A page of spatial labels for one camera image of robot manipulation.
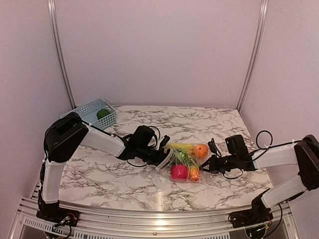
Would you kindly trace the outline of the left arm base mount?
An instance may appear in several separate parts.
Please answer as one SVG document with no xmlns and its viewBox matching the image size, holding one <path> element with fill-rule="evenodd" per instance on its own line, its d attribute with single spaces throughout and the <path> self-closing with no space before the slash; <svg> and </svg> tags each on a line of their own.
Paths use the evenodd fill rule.
<svg viewBox="0 0 319 239">
<path fill-rule="evenodd" d="M 76 210 L 57 207 L 38 210 L 36 217 L 53 222 L 56 225 L 70 225 L 75 227 L 78 223 L 79 214 L 80 213 Z"/>
</svg>

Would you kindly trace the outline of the fake orange fruit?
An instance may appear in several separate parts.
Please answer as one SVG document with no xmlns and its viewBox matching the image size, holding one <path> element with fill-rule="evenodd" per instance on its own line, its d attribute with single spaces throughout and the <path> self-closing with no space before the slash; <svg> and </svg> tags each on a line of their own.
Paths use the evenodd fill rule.
<svg viewBox="0 0 319 239">
<path fill-rule="evenodd" d="M 192 153 L 196 159 L 205 159 L 208 156 L 208 146 L 197 144 L 193 147 Z"/>
</svg>

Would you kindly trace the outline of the fake green lettuce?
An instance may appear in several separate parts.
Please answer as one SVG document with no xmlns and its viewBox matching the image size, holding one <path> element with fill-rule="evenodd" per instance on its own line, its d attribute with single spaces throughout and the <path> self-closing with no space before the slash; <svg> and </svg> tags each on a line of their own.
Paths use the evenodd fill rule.
<svg viewBox="0 0 319 239">
<path fill-rule="evenodd" d="M 175 150 L 174 151 L 174 164 L 178 165 L 185 165 L 186 167 L 190 167 L 196 164 L 196 161 L 189 156 L 186 151 L 182 150 Z"/>
</svg>

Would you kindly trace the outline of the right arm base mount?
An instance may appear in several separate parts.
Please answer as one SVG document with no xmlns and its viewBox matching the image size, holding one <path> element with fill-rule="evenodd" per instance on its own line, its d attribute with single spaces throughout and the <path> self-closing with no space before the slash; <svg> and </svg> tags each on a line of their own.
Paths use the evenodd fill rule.
<svg viewBox="0 0 319 239">
<path fill-rule="evenodd" d="M 273 219 L 273 214 L 270 209 L 264 212 L 253 212 L 252 209 L 231 212 L 228 216 L 228 221 L 232 224 L 233 228 L 240 228 L 269 222 Z"/>
</svg>

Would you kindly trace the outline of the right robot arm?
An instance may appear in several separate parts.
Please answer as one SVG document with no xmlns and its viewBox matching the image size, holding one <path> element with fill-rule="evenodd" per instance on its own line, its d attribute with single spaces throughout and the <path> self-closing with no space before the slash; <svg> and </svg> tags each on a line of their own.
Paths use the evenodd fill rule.
<svg viewBox="0 0 319 239">
<path fill-rule="evenodd" d="M 226 138 L 225 142 L 226 156 L 219 154 L 213 140 L 208 143 L 212 155 L 201 165 L 203 171 L 224 174 L 233 169 L 265 169 L 270 173 L 273 187 L 257 196 L 247 212 L 252 223 L 259 222 L 273 206 L 319 187 L 319 141 L 312 134 L 254 151 L 248 150 L 240 134 Z"/>
</svg>

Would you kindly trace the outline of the fake orange carrot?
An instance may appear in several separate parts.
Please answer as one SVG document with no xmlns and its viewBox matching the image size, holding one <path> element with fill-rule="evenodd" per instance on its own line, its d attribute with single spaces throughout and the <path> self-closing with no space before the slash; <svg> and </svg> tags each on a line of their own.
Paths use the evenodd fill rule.
<svg viewBox="0 0 319 239">
<path fill-rule="evenodd" d="M 198 166 L 191 166 L 188 169 L 188 179 L 191 182 L 196 182 L 200 179 L 200 169 Z"/>
</svg>

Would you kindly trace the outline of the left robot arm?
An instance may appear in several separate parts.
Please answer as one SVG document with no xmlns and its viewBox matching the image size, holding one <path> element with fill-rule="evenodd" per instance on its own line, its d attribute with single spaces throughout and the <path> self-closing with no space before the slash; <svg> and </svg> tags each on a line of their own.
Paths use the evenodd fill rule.
<svg viewBox="0 0 319 239">
<path fill-rule="evenodd" d="M 169 162 L 172 150 L 165 148 L 168 136 L 151 146 L 150 140 L 155 137 L 155 131 L 145 125 L 139 126 L 132 134 L 120 137 L 83 121 L 77 113 L 69 113 L 58 119 L 44 136 L 45 158 L 40 171 L 39 211 L 53 222 L 63 217 L 59 206 L 62 172 L 80 145 L 103 151 L 123 161 L 138 158 L 160 168 Z"/>
</svg>

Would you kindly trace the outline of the clear zip top bag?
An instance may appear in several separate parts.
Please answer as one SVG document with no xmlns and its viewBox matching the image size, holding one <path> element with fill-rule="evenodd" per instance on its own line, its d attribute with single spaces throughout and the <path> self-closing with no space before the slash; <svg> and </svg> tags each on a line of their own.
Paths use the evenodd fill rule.
<svg viewBox="0 0 319 239">
<path fill-rule="evenodd" d="M 163 147 L 167 157 L 155 168 L 175 182 L 197 183 L 202 181 L 202 165 L 211 153 L 206 143 L 168 143 Z"/>
</svg>

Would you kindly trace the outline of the fake yellow banana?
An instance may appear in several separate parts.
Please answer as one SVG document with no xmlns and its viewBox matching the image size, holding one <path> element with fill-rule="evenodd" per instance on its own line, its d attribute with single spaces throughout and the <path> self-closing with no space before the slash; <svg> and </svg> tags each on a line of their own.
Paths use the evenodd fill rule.
<svg viewBox="0 0 319 239">
<path fill-rule="evenodd" d="M 168 143 L 167 146 L 178 150 L 193 151 L 194 145 L 187 143 Z"/>
</svg>

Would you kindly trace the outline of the fake red food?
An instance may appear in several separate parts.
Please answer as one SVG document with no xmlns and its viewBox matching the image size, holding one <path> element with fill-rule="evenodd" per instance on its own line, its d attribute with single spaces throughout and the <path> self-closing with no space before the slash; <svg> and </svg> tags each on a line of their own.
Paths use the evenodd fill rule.
<svg viewBox="0 0 319 239">
<path fill-rule="evenodd" d="M 170 176 L 172 180 L 188 179 L 188 168 L 185 165 L 173 165 L 171 167 Z"/>
</svg>

